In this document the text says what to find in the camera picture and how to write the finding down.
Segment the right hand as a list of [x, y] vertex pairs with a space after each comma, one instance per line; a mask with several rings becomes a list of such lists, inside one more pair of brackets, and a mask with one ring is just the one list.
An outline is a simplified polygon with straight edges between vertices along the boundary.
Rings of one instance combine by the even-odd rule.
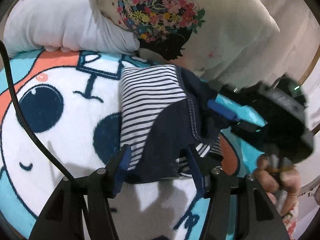
[[263, 154], [257, 159], [257, 168], [254, 170], [253, 176], [259, 181], [274, 205], [278, 202], [274, 193], [280, 188], [287, 192], [283, 206], [281, 210], [278, 211], [281, 216], [284, 216], [294, 207], [298, 200], [301, 188], [301, 176], [294, 167], [280, 172], [278, 178], [272, 176], [267, 169], [268, 159], [267, 156]]

